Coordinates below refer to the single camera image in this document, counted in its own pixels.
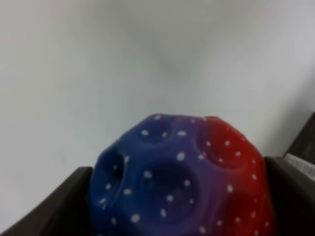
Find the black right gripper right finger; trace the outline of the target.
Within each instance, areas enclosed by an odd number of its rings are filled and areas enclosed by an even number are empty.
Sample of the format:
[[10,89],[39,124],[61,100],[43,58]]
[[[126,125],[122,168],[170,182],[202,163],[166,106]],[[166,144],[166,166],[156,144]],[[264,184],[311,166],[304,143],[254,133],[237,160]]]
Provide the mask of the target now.
[[264,158],[279,236],[315,234],[315,182],[282,158]]

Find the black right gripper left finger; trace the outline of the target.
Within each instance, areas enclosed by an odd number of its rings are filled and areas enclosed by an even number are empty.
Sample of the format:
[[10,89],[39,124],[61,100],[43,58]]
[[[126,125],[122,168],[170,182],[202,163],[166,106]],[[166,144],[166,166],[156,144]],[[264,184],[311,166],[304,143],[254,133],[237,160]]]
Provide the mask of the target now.
[[92,167],[79,167],[2,236],[92,236],[87,190]]

